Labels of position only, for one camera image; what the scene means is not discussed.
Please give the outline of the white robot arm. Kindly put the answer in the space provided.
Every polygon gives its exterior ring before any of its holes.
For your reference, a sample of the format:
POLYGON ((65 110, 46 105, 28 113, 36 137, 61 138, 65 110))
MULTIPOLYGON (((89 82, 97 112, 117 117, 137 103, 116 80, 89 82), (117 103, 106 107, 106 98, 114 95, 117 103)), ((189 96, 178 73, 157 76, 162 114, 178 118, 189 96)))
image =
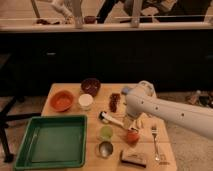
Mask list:
POLYGON ((157 98, 154 85, 148 81, 131 88, 125 101, 126 114, 131 119, 148 113, 213 139, 213 109, 157 98))

